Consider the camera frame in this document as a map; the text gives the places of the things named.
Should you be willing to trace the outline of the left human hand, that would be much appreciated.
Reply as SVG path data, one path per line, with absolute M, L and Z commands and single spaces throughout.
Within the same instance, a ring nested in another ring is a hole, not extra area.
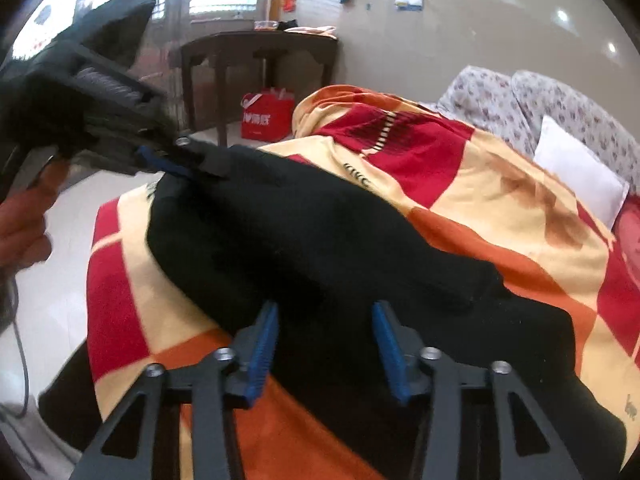
M 43 169 L 35 185 L 1 203 L 2 269 L 27 269 L 50 257 L 46 213 L 58 199 L 69 172 L 68 160 L 55 159 Z

